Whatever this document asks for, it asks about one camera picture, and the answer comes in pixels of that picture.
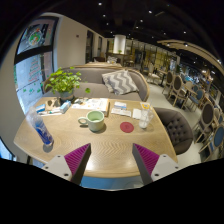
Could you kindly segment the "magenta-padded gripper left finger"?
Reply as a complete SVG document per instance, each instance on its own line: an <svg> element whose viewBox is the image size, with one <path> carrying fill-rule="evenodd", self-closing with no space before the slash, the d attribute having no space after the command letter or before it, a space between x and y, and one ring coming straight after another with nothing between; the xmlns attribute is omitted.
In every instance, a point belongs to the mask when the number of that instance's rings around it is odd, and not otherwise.
<svg viewBox="0 0 224 224"><path fill-rule="evenodd" d="M56 155L42 169L79 185L90 155L91 144L88 143L66 155Z"/></svg>

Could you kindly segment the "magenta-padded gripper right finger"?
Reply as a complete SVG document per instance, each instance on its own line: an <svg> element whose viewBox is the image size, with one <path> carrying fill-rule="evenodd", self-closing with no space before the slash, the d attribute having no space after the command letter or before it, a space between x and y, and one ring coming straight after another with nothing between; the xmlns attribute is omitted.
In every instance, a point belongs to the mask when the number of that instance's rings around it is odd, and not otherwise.
<svg viewBox="0 0 224 224"><path fill-rule="evenodd" d="M166 177L179 169L179 165L167 154L158 155L136 143L133 144L132 154L144 185Z"/></svg>

